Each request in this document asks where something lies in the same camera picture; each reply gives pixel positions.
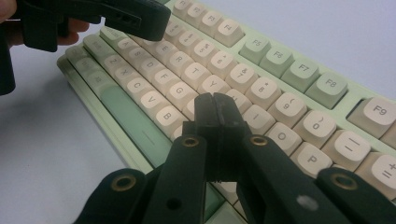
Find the hole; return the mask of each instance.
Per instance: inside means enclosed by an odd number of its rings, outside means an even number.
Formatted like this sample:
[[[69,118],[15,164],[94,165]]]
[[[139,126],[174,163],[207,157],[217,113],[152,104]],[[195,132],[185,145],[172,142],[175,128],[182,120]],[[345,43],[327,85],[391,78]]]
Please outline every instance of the hole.
[[[185,138],[183,141],[183,146],[185,147],[196,147],[198,144],[199,144],[198,139],[192,137]]]
[[[177,210],[181,207],[181,201],[177,198],[172,198],[172,199],[169,199],[168,202],[166,202],[166,206],[170,210]]]
[[[358,184],[356,183],[356,181],[353,178],[344,174],[333,174],[332,182],[334,183],[334,185],[342,189],[353,190],[358,188]]]
[[[259,136],[253,136],[250,138],[250,142],[256,146],[265,146],[268,144],[267,139]]]
[[[111,182],[111,188],[121,192],[133,188],[135,184],[136,178],[133,175],[118,175]]]
[[[120,187],[120,188],[125,188],[125,186],[128,186],[129,184],[131,184],[130,178],[123,178],[123,179],[120,179],[119,181],[117,181],[117,187]]]

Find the green keycap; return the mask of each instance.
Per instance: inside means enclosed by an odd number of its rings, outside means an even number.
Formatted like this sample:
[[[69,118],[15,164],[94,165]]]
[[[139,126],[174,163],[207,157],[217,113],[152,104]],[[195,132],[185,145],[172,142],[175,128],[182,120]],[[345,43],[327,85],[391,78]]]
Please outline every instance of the green keycap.
[[[263,36],[251,36],[239,52],[249,61],[259,64],[265,53],[271,48],[270,41]]]
[[[328,72],[320,76],[305,94],[332,109],[346,92],[347,81],[335,73]]]

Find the cream keycap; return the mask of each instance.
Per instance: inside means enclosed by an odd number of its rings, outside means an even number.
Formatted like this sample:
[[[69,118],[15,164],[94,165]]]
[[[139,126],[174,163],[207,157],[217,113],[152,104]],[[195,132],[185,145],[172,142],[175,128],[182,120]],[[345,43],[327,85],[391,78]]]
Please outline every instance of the cream keycap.
[[[273,139],[288,156],[303,142],[294,130],[280,122],[277,122],[265,136]]]
[[[387,198],[396,198],[396,158],[371,152],[355,172]]]
[[[380,138],[396,120],[396,104],[379,97],[366,99],[347,119],[372,136]]]
[[[268,109],[280,95],[280,88],[268,77],[259,77],[246,92],[253,104],[264,109]]]
[[[154,122],[158,127],[170,137],[174,131],[183,124],[183,121],[187,121],[180,111],[178,111],[174,106],[169,105],[161,109]]]
[[[203,4],[193,3],[187,10],[185,21],[193,27],[198,28],[205,14],[206,7]]]
[[[218,76],[212,75],[205,79],[205,81],[198,87],[198,92],[204,94],[206,92],[214,93],[226,93],[231,87]]]
[[[355,171],[370,152],[370,144],[352,131],[339,130],[326,143],[322,151],[336,164]]]
[[[214,37],[219,25],[224,21],[221,13],[208,11],[203,17],[199,29],[205,34]]]
[[[154,75],[152,85],[163,95],[169,92],[169,89],[180,81],[175,73],[169,69],[163,69]]]
[[[335,131],[335,121],[328,114],[309,111],[293,128],[306,142],[321,148]]]
[[[159,92],[149,91],[142,96],[139,105],[151,119],[155,119],[157,113],[170,103]]]
[[[252,105],[244,113],[243,119],[254,134],[265,134],[276,122],[267,111],[258,105]]]
[[[238,22],[231,19],[224,20],[215,32],[215,39],[226,47],[232,47],[245,33]]]
[[[183,72],[181,79],[195,90],[198,90],[198,87],[204,82],[204,80],[211,75],[212,74],[210,74],[209,70],[200,63],[192,63]]]
[[[245,93],[259,76],[254,69],[245,63],[239,63],[225,78],[225,81],[234,89]]]
[[[314,178],[318,176],[319,171],[332,166],[330,157],[306,142],[303,142],[290,158],[305,174]]]
[[[252,106],[249,99],[236,89],[230,89],[225,94],[233,98],[233,101],[241,114],[245,113],[245,111]]]
[[[212,57],[210,63],[207,65],[207,69],[212,74],[225,79],[237,64],[238,62],[231,53],[221,50]]]
[[[166,93],[166,98],[179,110],[182,110],[190,100],[197,96],[198,93],[182,81],[173,85]]]
[[[268,112],[276,120],[290,128],[300,120],[306,111],[307,108],[304,101],[290,92],[283,93],[268,109]]]

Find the function key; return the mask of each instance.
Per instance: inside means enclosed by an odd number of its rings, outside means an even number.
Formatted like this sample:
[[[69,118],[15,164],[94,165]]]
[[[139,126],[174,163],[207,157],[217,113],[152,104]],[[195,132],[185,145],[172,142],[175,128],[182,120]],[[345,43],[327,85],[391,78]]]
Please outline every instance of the function key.
[[[264,54],[271,48],[270,41],[263,36],[251,36],[247,39],[244,47],[239,52],[240,55],[249,61],[259,64]]]
[[[226,47],[232,47],[245,33],[238,22],[227,19],[224,20],[215,33],[215,39]]]
[[[347,81],[335,73],[325,73],[306,91],[316,102],[332,109],[347,92]]]
[[[198,28],[202,17],[206,14],[206,7],[201,3],[194,3],[187,11],[186,22],[191,26]]]
[[[205,34],[214,37],[219,25],[224,21],[217,11],[208,11],[203,17],[199,29]]]
[[[262,58],[259,66],[275,77],[281,77],[293,62],[293,54],[289,49],[273,46]]]
[[[396,105],[382,98],[370,98],[362,101],[347,120],[380,138],[396,120]]]
[[[191,0],[177,0],[173,8],[173,14],[184,20],[187,15],[187,10],[192,5]]]
[[[308,59],[300,58],[286,70],[281,79],[297,91],[305,92],[318,77],[318,65]]]

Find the keycap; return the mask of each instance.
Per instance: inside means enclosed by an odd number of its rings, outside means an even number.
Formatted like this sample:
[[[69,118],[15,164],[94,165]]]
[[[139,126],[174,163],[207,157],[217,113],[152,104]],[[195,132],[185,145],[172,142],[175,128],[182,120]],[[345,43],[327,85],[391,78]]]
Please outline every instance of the keycap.
[[[91,56],[89,56],[87,50],[85,50],[81,46],[70,47],[69,49],[67,49],[65,51],[65,55],[67,57],[67,60],[69,60],[70,63],[72,63],[72,64],[76,64],[76,62],[78,62],[79,60],[81,60],[83,58],[87,58],[87,57],[91,58]]]
[[[264,109],[268,109],[280,95],[280,88],[268,77],[259,77],[246,92],[253,104]]]
[[[130,63],[134,68],[138,68],[140,64],[151,55],[143,48],[135,48],[129,51],[125,60]]]
[[[154,91],[154,87],[143,77],[136,77],[126,85],[126,92],[135,102],[139,102],[140,98],[149,91]]]
[[[238,22],[231,19],[224,20],[215,32],[215,39],[226,47],[233,46],[244,37],[245,33]]]
[[[87,81],[88,85],[99,98],[104,90],[117,86],[116,82],[105,71],[95,71],[86,76],[85,81]]]
[[[305,94],[332,109],[346,92],[347,81],[335,73],[327,72],[321,75]]]
[[[231,53],[219,51],[212,57],[207,69],[214,75],[225,79],[230,72],[236,67],[237,62]]]
[[[335,131],[332,117],[317,110],[309,111],[293,128],[305,141],[321,148]]]
[[[212,75],[205,79],[205,81],[198,87],[198,92],[204,94],[207,92],[214,93],[226,93],[231,87],[221,78],[216,75]]]
[[[118,54],[106,57],[103,62],[103,67],[113,77],[115,76],[115,71],[124,65],[127,65],[127,62]]]
[[[206,14],[206,7],[201,3],[193,3],[186,14],[186,22],[198,28],[202,17]]]
[[[286,69],[294,62],[293,54],[289,49],[272,46],[262,58],[259,66],[275,77],[281,77]]]
[[[266,110],[258,105],[252,105],[243,114],[243,119],[254,134],[266,133],[276,122]]]
[[[177,0],[174,4],[172,13],[175,16],[184,19],[186,18],[187,10],[190,8],[191,4],[191,0]]]
[[[241,48],[239,54],[249,61],[259,64],[265,53],[271,48],[268,38],[260,35],[252,35],[247,38],[244,47]]]
[[[118,42],[121,41],[122,39],[127,38],[128,36],[118,30],[115,30],[110,27],[103,26],[100,29],[100,34],[99,34],[107,43],[110,45],[112,48],[116,48],[118,46]]]
[[[339,130],[326,143],[322,151],[335,163],[355,171],[370,152],[370,144],[352,131]]]
[[[283,93],[268,109],[268,112],[276,120],[289,128],[292,128],[306,111],[307,108],[304,101],[290,92]]]
[[[104,39],[99,35],[87,35],[83,39],[84,46],[87,51],[96,59],[100,64],[103,63],[104,59],[110,55],[115,54],[115,50],[111,48]]]
[[[87,76],[92,71],[102,71],[103,68],[91,57],[81,58],[78,61],[72,62],[78,72],[83,76]]]
[[[133,139],[136,147],[142,150],[142,154],[148,158],[150,163],[155,167],[163,164],[172,143],[131,97],[120,87],[107,89],[101,97],[102,103],[122,129]],[[134,154],[134,156],[136,158],[132,158],[132,160],[136,162],[145,161],[138,154]]]
[[[393,125],[381,137],[381,141],[393,148],[396,148],[396,138],[394,136],[396,136],[396,122],[393,122]]]
[[[172,105],[161,109],[154,120],[158,127],[160,127],[168,137],[172,135],[183,121],[187,121],[187,119]]]
[[[249,99],[236,89],[230,89],[225,94],[233,98],[233,101],[241,114],[245,113],[245,111],[252,106]]]
[[[332,160],[326,154],[306,142],[303,142],[290,158],[305,174],[314,178],[318,176],[319,171],[332,166]]]
[[[210,59],[213,58],[217,52],[219,52],[219,50],[212,42],[201,40],[201,42],[195,46],[191,57],[201,65],[207,66]]]
[[[193,31],[184,32],[176,43],[176,47],[181,51],[191,55],[195,46],[201,41],[201,37]]]
[[[141,75],[129,64],[120,67],[114,73],[114,78],[123,89],[136,77],[141,77]]]
[[[153,51],[153,56],[157,58],[161,63],[165,64],[167,59],[177,51],[178,49],[175,45],[173,45],[169,41],[164,40],[155,47],[155,50]]]
[[[190,64],[186,70],[181,75],[181,79],[188,83],[195,90],[198,90],[198,87],[201,83],[204,82],[212,74],[200,63],[192,63]]]
[[[157,91],[149,91],[144,94],[138,103],[151,119],[155,119],[161,109],[170,105],[170,102]]]
[[[182,81],[173,85],[169,92],[166,93],[166,98],[179,110],[197,96],[198,93]]]
[[[199,29],[205,34],[214,37],[218,27],[223,23],[222,15],[217,11],[208,11],[203,17]]]
[[[347,118],[376,138],[380,138],[396,120],[396,104],[379,97],[362,101]]]
[[[318,77],[318,65],[306,58],[299,58],[286,70],[281,79],[297,91],[305,92]]]
[[[253,68],[244,63],[239,63],[225,78],[225,81],[230,87],[245,93],[258,78],[259,76]]]
[[[138,67],[138,71],[148,82],[152,82],[154,75],[163,69],[165,69],[165,66],[153,57],[145,59]]]
[[[176,21],[169,21],[165,29],[165,34],[163,38],[172,44],[176,44],[178,38],[186,31],[186,29]]]
[[[192,63],[194,63],[194,60],[188,54],[178,51],[169,58],[166,66],[180,77],[184,70]]]
[[[169,69],[163,69],[154,75],[152,85],[163,95],[168,93],[169,89],[178,83],[180,78]]]
[[[273,139],[288,156],[303,142],[294,130],[280,122],[277,122],[265,136]]]
[[[194,99],[190,100],[187,105],[181,111],[187,119],[194,121],[195,107]]]
[[[356,174],[390,200],[396,198],[396,158],[380,152],[371,152]]]

